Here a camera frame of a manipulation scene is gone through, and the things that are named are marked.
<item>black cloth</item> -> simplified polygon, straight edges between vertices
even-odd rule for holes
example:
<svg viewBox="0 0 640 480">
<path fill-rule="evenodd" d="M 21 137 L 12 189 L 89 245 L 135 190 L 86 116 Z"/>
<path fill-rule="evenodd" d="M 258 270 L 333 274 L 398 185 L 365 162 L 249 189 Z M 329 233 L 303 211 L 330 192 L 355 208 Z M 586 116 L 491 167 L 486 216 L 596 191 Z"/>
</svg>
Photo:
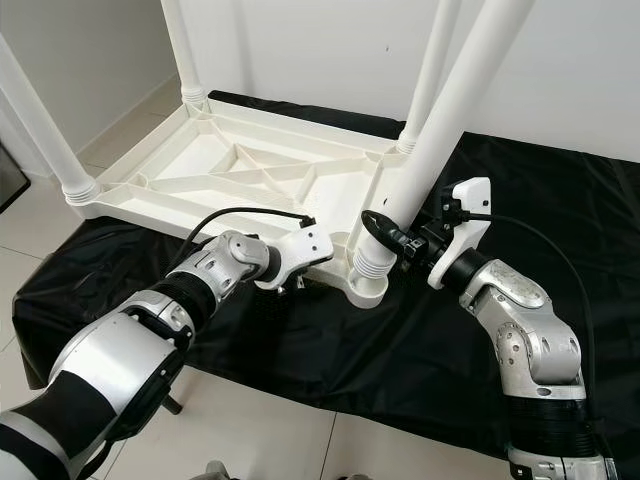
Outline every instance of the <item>black cloth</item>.
<svg viewBox="0 0 640 480">
<path fill-rule="evenodd" d="M 387 138 L 403 127 L 331 109 L 211 96 Z M 445 185 L 473 176 L 491 179 L 494 213 L 546 233 L 583 277 L 596 326 L 599 406 L 623 478 L 640 479 L 640 165 L 465 133 L 424 212 L 437 212 Z M 84 222 L 16 297 L 14 325 L 31 385 L 43 385 L 75 332 L 157 281 L 179 244 L 119 220 Z M 543 285 L 586 346 L 576 285 L 545 245 L 494 223 L 479 249 Z M 504 457 L 506 409 L 491 342 L 451 293 L 431 290 L 417 272 L 392 271 L 373 310 L 312 283 L 284 298 L 243 286 L 198 336 L 188 363 Z"/>
</svg>

